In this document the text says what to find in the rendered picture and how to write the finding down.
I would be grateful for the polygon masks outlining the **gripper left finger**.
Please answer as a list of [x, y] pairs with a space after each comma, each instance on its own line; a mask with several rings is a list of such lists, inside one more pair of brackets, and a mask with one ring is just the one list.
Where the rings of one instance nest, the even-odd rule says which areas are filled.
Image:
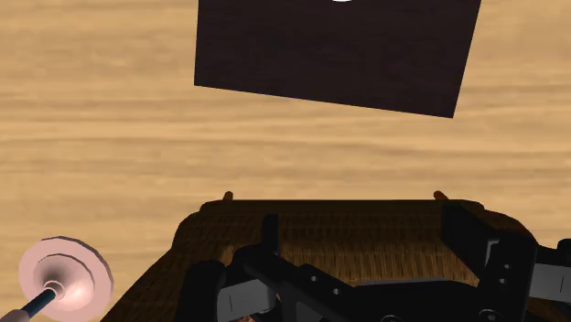
[[192, 264], [175, 322], [357, 322], [357, 290], [318, 268], [280, 257], [278, 216], [266, 215], [262, 240], [237, 250], [230, 265]]

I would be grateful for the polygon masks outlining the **brown woven sofa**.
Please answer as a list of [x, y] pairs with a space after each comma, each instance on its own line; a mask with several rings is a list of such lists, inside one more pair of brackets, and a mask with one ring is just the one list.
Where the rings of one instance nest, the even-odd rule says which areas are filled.
[[171, 248], [102, 322], [175, 322], [188, 268], [228, 266], [262, 240], [266, 215], [278, 216], [280, 257], [310, 264], [357, 290], [357, 322], [476, 322], [478, 277], [441, 240], [442, 208], [457, 201], [494, 228], [534, 236], [516, 219], [475, 201], [252, 200], [225, 196], [180, 222]]

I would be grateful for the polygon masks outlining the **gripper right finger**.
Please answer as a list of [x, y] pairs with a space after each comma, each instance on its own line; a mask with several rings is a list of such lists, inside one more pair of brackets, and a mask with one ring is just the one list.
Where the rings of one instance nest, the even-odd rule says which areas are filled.
[[571, 238], [548, 248], [447, 201], [441, 240], [479, 279], [476, 322], [571, 322]]

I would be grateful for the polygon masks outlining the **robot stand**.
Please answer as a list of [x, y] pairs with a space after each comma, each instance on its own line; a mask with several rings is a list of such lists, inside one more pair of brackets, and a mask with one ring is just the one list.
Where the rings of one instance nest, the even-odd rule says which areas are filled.
[[198, 86], [450, 118], [481, 0], [199, 0]]

